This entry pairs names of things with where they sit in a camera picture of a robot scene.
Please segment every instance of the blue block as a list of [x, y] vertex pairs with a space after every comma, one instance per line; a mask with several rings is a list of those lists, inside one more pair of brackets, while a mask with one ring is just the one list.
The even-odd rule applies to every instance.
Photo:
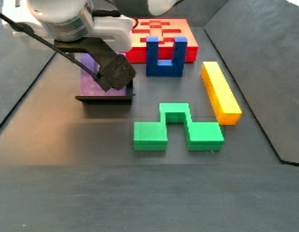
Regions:
[[175, 52], [172, 60], [159, 60], [159, 37], [147, 37], [147, 76], [182, 77], [184, 70], [188, 39], [175, 38]]

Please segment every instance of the building block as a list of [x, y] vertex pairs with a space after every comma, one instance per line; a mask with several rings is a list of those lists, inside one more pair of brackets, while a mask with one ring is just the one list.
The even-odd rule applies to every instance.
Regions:
[[242, 109], [218, 62], [204, 62], [202, 78], [220, 125], [236, 125]]
[[160, 122], [136, 122], [135, 150], [166, 150], [167, 128]]
[[196, 62], [200, 47], [187, 19], [139, 19], [138, 28], [132, 31], [132, 50], [126, 53], [130, 63], [147, 62], [148, 36], [159, 37], [160, 60], [172, 60], [175, 38], [186, 36], [188, 38], [186, 63]]
[[160, 103], [160, 121], [136, 122], [135, 150], [167, 150], [167, 123], [186, 127], [188, 150], [222, 150], [224, 136], [218, 122], [194, 122], [188, 103]]
[[159, 37], [147, 38], [147, 76], [183, 76], [188, 40], [186, 37], [175, 38], [175, 52], [172, 60], [159, 60]]
[[[83, 64], [98, 73], [99, 64], [88, 53], [82, 54]], [[92, 76], [82, 70], [82, 91], [76, 99], [82, 102], [96, 102], [96, 101], [128, 101], [134, 99], [134, 82], [122, 90], [110, 89], [107, 92], [102, 89]]]

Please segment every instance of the yellow block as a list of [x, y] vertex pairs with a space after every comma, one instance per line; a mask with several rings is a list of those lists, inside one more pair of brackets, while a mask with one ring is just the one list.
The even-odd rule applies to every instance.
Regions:
[[236, 125], [242, 110], [218, 62], [204, 62], [202, 78], [220, 125]]

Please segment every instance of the green s-shaped block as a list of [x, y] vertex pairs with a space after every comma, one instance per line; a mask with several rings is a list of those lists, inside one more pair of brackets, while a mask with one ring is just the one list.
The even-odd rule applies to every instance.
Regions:
[[224, 136], [218, 122], [194, 122], [188, 103], [160, 103], [162, 121], [135, 123], [135, 150], [167, 150], [167, 123], [183, 122], [188, 150], [220, 150]]

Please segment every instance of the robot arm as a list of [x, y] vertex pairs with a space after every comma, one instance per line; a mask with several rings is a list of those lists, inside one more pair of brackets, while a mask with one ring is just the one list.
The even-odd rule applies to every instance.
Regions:
[[92, 0], [4, 0], [3, 8], [4, 14], [20, 23], [20, 27], [15, 27], [11, 21], [4, 21], [4, 26], [16, 30], [15, 35], [28, 34], [23, 30], [27, 29], [34, 33], [30, 36], [36, 38], [34, 35], [38, 35], [55, 44], [50, 47], [59, 48], [58, 52], [91, 54], [100, 64], [100, 76], [92, 72], [91, 75], [104, 91], [120, 90], [136, 76], [131, 63], [116, 54], [132, 48], [134, 20], [130, 17], [156, 17], [184, 0], [108, 1], [116, 5], [120, 17], [96, 17]]

